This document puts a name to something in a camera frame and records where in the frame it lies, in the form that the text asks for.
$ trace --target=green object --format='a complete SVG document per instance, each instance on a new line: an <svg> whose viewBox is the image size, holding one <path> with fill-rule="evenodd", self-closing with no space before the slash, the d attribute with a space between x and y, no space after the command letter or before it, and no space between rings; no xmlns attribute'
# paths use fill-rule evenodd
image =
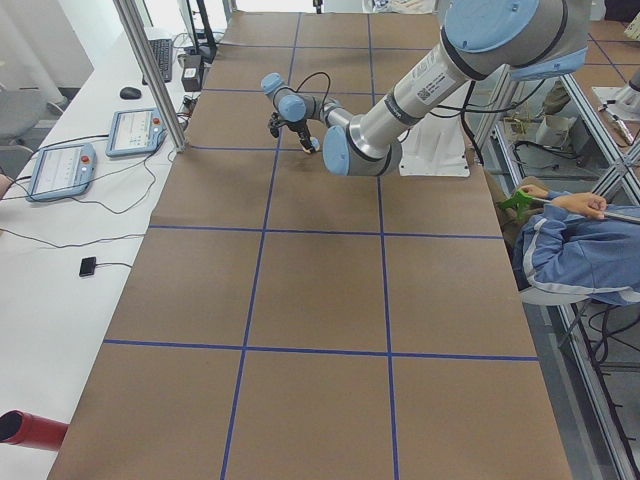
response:
<svg viewBox="0 0 640 480"><path fill-rule="evenodd" d="M534 197L527 195L522 190L516 190L516 193L514 193L511 198L507 198L504 202L500 202L498 207L500 207L501 210L513 208L516 211L516 218L518 220L522 220L524 218L524 213L535 200L536 199Z"/></svg>

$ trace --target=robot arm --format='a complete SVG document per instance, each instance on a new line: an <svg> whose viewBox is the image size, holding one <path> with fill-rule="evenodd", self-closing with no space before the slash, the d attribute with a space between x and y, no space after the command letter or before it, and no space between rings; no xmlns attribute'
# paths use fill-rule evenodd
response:
<svg viewBox="0 0 640 480"><path fill-rule="evenodd" d="M467 80L483 80L505 64L517 81L580 68L590 8L590 0L454 0L440 43L363 115L334 99L298 94L278 74L267 75L262 88L277 109L272 120L291 128L313 119L329 127L323 147L329 171L384 175L402 158L398 136Z"/></svg>

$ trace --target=brown table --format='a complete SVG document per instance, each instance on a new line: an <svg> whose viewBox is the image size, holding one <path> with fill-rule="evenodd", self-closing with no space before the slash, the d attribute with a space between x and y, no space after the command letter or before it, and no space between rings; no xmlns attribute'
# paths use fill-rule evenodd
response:
<svg viewBox="0 0 640 480"><path fill-rule="evenodd" d="M234 15L51 480L571 478L481 169L340 178L266 128L265 74L366 111L437 32Z"/></svg>

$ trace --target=light blue device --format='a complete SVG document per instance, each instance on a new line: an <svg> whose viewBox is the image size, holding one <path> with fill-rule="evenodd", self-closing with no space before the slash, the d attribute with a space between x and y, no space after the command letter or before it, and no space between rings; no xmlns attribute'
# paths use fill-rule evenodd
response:
<svg viewBox="0 0 640 480"><path fill-rule="evenodd" d="M27 200L44 202L84 193L93 178L95 164L96 152L90 143L40 150Z"/></svg>
<svg viewBox="0 0 640 480"><path fill-rule="evenodd" d="M105 153L108 157L128 157L155 152L166 135L157 108L116 112Z"/></svg>
<svg viewBox="0 0 640 480"><path fill-rule="evenodd" d="M313 119L328 127L322 152L330 172L385 175L402 159L398 137L468 80L484 80L503 65L515 81L580 68L590 10L590 0L454 0L440 43L364 115L297 93L277 73L262 87L276 107L276 125Z"/></svg>

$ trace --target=tablet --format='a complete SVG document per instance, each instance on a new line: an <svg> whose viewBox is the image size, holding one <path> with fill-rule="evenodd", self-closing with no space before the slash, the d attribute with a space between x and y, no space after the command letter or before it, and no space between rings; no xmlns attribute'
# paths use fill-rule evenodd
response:
<svg viewBox="0 0 640 480"><path fill-rule="evenodd" d="M164 122L157 108L116 112L106 154L115 158L153 153L164 136Z"/></svg>
<svg viewBox="0 0 640 480"><path fill-rule="evenodd" d="M90 143L40 150L27 200L37 202L80 195L93 178L95 163L96 152Z"/></svg>

